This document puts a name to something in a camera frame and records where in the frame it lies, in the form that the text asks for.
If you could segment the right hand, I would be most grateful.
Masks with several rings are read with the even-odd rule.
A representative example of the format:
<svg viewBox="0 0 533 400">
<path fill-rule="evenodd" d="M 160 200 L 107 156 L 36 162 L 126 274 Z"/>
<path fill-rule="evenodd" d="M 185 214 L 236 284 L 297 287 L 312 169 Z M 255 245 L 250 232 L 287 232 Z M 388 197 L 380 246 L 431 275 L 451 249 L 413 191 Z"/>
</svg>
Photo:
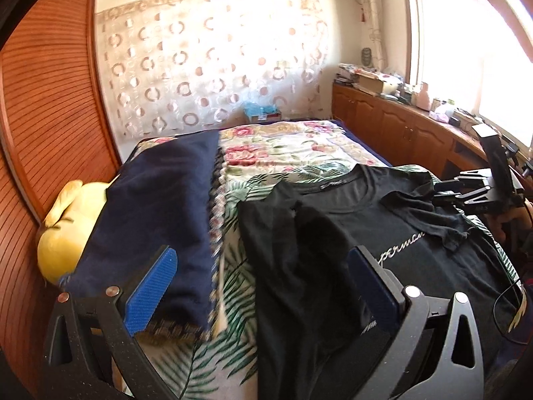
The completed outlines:
<svg viewBox="0 0 533 400">
<path fill-rule="evenodd" d="M 513 254 L 532 256 L 532 203 L 512 208 L 498 215 L 485 216 L 488 229 L 497 242 Z"/>
</svg>

